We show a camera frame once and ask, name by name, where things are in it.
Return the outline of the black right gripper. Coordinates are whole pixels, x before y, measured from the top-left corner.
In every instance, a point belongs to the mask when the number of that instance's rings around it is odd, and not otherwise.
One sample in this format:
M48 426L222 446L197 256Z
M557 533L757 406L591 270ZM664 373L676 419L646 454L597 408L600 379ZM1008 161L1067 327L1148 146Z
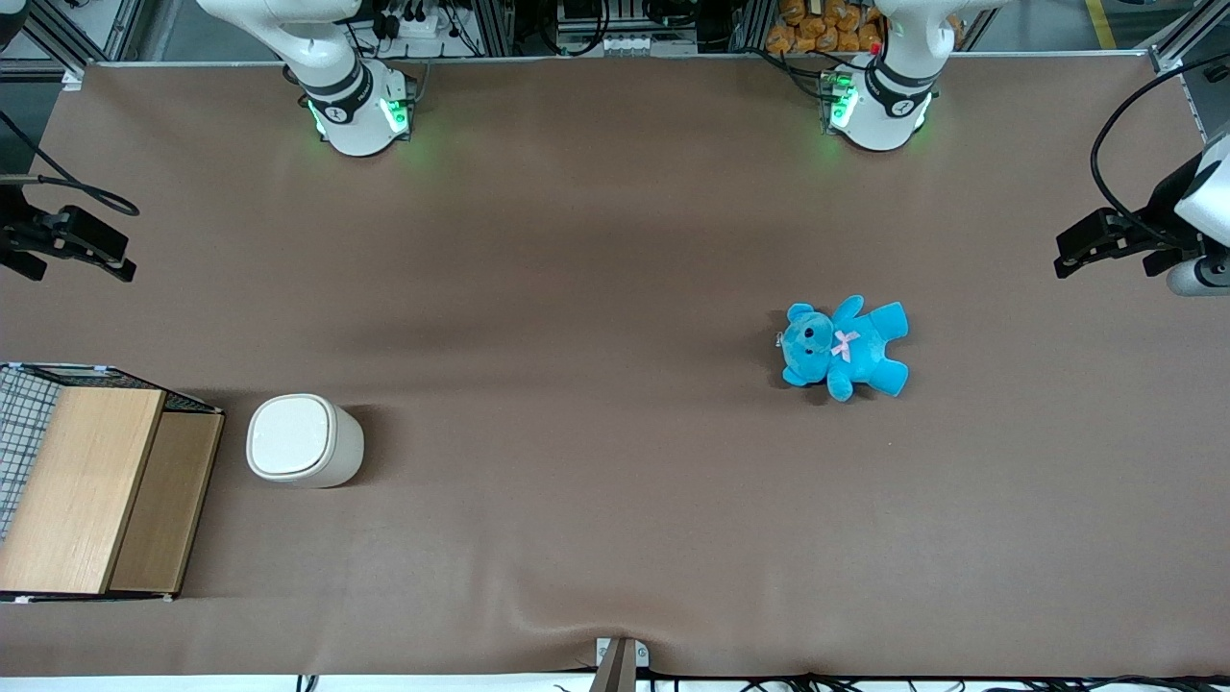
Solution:
M77 246L64 246L58 236ZM59 254L101 268L119 281L135 279L137 264L125 258L129 238L79 206L58 211L37 209L21 186L1 186L2 250Z

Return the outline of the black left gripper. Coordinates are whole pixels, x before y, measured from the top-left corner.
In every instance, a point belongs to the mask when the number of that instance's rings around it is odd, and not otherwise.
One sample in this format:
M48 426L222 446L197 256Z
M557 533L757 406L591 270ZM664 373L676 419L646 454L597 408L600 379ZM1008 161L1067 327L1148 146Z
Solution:
M1202 159L1194 155L1154 187L1135 215L1146 231L1114 210L1093 210L1057 236L1057 279L1071 277L1098 261L1119 261L1141 253L1207 254L1208 183Z

